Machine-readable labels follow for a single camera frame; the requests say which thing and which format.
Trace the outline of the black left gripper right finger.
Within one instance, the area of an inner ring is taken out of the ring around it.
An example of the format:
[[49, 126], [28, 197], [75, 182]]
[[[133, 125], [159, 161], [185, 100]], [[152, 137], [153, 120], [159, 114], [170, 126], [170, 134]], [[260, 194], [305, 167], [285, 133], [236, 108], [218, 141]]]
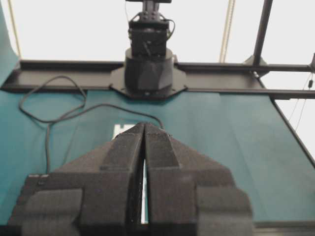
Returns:
[[253, 235], [249, 197], [228, 167], [154, 125], [144, 138], [151, 235]]

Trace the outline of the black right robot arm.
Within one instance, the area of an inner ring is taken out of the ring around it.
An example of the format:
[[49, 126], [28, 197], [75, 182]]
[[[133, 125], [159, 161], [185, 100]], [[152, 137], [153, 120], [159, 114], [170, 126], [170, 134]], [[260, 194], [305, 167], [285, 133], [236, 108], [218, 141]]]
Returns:
[[171, 19], [159, 12], [160, 0], [144, 0], [128, 23], [130, 48], [123, 67], [110, 75], [110, 89], [131, 99], [164, 100], [187, 90], [187, 76], [175, 67], [167, 41], [174, 30]]

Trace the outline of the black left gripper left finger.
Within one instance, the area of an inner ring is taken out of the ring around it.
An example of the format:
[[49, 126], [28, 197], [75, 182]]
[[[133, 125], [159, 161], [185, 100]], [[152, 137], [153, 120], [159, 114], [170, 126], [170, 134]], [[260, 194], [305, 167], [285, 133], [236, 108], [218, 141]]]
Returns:
[[28, 176], [7, 222], [19, 236], [126, 236], [141, 221], [138, 123], [46, 176]]

